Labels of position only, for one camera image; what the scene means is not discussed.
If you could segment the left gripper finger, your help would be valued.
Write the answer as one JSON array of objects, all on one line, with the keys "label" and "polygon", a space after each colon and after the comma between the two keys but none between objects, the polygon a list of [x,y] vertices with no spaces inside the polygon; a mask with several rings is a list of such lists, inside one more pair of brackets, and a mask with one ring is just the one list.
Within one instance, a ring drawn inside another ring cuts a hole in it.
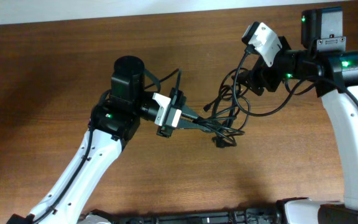
[{"label": "left gripper finger", "polygon": [[177,126],[177,129],[199,129],[201,131],[211,131],[208,127],[202,126],[200,124],[193,123],[191,121],[180,119]]},{"label": "left gripper finger", "polygon": [[200,119],[200,116],[187,105],[181,107],[181,115],[192,120]]}]

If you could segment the black cable small plug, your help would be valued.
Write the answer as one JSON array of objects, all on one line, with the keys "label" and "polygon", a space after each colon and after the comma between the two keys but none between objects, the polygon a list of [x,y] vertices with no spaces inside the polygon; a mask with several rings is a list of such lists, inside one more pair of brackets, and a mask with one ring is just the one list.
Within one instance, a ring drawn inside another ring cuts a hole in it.
[{"label": "black cable small plug", "polygon": [[225,148],[237,146],[236,137],[245,135],[243,130],[232,127],[235,119],[234,116],[198,118],[195,123],[206,128],[206,133],[214,134],[212,142],[216,147]]}]

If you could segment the black USB cable blue plug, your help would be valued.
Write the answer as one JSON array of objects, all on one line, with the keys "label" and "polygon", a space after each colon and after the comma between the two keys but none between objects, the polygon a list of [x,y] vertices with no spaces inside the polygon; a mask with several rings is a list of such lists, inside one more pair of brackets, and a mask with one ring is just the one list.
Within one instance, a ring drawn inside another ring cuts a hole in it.
[{"label": "black USB cable blue plug", "polygon": [[[222,116],[234,116],[238,117],[238,115],[241,112],[241,109],[239,106],[234,102],[234,91],[236,91],[237,99],[244,100],[246,102],[247,110],[250,111],[250,102],[249,100],[244,96],[248,92],[248,88],[244,89],[242,85],[235,85],[234,82],[231,84],[227,81],[229,79],[232,79],[232,71],[230,71],[222,80],[217,97],[210,103],[204,106],[205,112],[210,112],[211,115],[207,118],[212,117],[222,117]],[[246,115],[245,120],[242,122],[239,128],[244,131],[244,128],[248,122],[249,115]]]}]

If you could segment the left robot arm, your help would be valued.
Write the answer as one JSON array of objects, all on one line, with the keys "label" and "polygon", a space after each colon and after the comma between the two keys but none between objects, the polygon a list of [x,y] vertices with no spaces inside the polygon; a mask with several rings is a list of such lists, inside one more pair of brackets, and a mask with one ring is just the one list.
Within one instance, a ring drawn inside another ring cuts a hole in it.
[{"label": "left robot arm", "polygon": [[142,119],[154,122],[157,134],[165,138],[175,129],[207,129],[186,106],[186,98],[177,87],[170,96],[163,96],[146,90],[146,78],[161,87],[140,58],[127,55],[114,62],[111,87],[92,109],[77,153],[29,214],[13,214],[9,223],[76,223],[100,178],[125,149]]}]

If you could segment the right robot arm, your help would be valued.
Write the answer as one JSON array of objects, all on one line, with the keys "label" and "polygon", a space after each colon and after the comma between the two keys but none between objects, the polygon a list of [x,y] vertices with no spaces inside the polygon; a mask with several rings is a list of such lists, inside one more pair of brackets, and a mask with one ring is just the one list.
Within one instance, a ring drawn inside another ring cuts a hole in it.
[{"label": "right robot arm", "polygon": [[258,55],[251,70],[238,68],[234,83],[256,95],[274,92],[291,79],[310,82],[323,102],[337,142],[344,175],[342,202],[306,197],[278,200],[272,223],[358,223],[358,50],[346,49],[340,7],[309,9],[301,15],[303,50],[262,22],[251,24],[242,41],[246,54]]}]

